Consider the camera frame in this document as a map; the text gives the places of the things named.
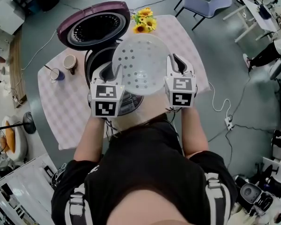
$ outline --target black t-shirt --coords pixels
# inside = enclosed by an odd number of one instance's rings
[[[219,174],[233,205],[237,191],[222,157],[204,151],[187,159],[171,125],[154,123],[112,141],[98,164],[69,162],[52,198],[52,219],[56,225],[65,225],[66,203],[74,188],[84,182],[94,225],[105,225],[119,202],[140,189],[165,197],[189,223],[210,224],[204,173]]]

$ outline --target gray floor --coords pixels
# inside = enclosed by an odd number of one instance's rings
[[[70,7],[84,8],[93,4],[109,0],[61,0],[61,2],[47,13],[38,13],[30,16],[22,28],[22,62],[23,67],[28,64],[34,53],[44,45],[52,36],[58,25],[75,12]],[[158,0],[124,0],[129,8],[136,8]],[[151,5],[155,15],[172,14],[174,6],[179,0],[167,0]],[[220,108],[225,98],[231,101],[230,114],[235,110],[244,84],[248,80],[247,68],[244,64],[243,53],[256,56],[269,41],[267,38],[255,42],[255,37],[262,33],[258,28],[238,44],[234,39],[244,31],[237,16],[227,21],[222,18],[236,9],[237,5],[219,14],[212,20],[205,20],[199,27],[192,31],[191,28],[200,19],[193,18],[192,13],[184,10],[178,17],[192,41],[196,45],[209,81],[216,88],[215,107]],[[52,161],[57,167],[69,161],[73,157],[74,150],[58,150],[57,141],[46,121],[38,92],[37,72],[65,46],[55,36],[52,42],[43,49],[33,60],[32,64],[24,71],[28,101],[32,115],[36,123],[38,133],[44,143]],[[251,73],[251,81],[247,85],[242,103],[233,118],[234,124],[246,125],[257,128],[275,128],[279,126],[279,106],[274,95],[276,84],[268,80],[268,75],[263,68]],[[225,128],[224,117],[228,105],[224,111],[215,112],[212,108],[212,92],[198,95],[196,107],[199,110],[201,123],[208,139]],[[181,133],[181,118],[178,114],[175,125]],[[231,149],[225,138],[226,133],[210,142],[210,149],[219,153],[226,164],[229,162]],[[263,156],[270,156],[271,135],[262,131],[248,130],[246,128],[234,128],[228,134],[233,146],[232,163],[229,167],[231,174],[254,172],[255,162],[262,160]]]

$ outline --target white plastic colander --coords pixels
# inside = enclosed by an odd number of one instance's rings
[[[123,66],[125,90],[136,95],[150,95],[160,90],[166,76],[166,44],[151,34],[135,34],[121,42],[112,57],[112,71]]]

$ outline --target backpack strap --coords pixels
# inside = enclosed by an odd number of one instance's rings
[[[231,200],[228,188],[220,183],[217,173],[205,174],[205,191],[210,206],[210,225],[226,225],[230,216]]]
[[[66,225],[93,225],[92,215],[89,208],[89,203],[84,199],[85,187],[82,183],[74,189],[67,202],[65,210]]]

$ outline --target wooden board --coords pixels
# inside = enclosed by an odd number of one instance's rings
[[[25,82],[21,76],[23,71],[21,71],[21,35],[22,30],[18,30],[15,34],[14,40],[10,44],[9,49],[9,76],[10,76],[10,85],[13,90],[13,94],[15,90],[17,91],[17,99],[18,101],[23,104],[27,100],[26,98],[26,90],[25,90]]]

